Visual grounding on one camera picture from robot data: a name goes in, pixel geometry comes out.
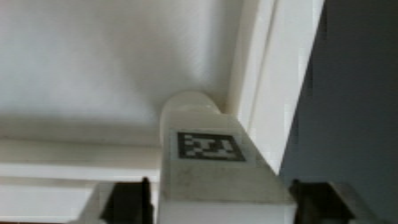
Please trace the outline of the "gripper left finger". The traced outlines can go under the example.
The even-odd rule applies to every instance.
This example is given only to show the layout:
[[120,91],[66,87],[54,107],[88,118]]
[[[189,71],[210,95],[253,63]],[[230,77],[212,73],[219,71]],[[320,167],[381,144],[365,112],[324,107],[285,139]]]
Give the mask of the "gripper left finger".
[[105,224],[153,224],[152,183],[120,182],[114,185],[100,220]]

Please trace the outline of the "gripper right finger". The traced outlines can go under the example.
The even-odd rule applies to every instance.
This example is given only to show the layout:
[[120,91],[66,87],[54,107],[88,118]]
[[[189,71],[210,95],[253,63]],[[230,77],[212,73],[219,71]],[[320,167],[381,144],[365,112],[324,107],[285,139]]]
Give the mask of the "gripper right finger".
[[356,189],[347,183],[294,180],[295,224],[381,224]]

